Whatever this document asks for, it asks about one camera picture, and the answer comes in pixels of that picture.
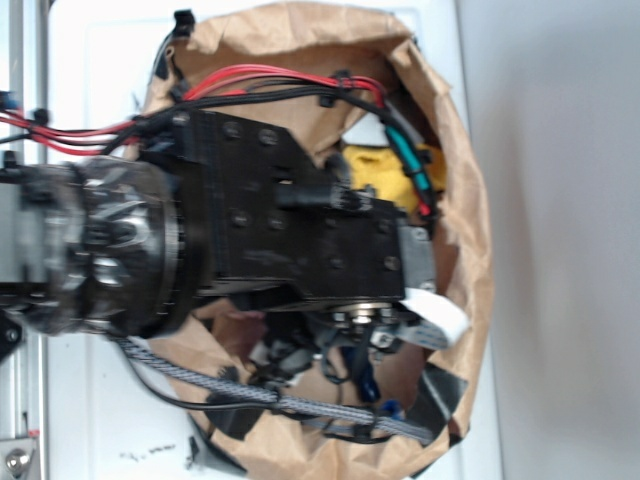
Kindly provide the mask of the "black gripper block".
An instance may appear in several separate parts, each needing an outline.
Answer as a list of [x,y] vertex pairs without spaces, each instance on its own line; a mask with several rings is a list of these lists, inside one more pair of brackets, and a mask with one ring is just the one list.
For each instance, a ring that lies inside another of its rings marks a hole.
[[178,283],[191,297],[332,310],[435,287],[427,232],[317,168],[282,127],[183,111],[140,157],[167,174],[183,230]]

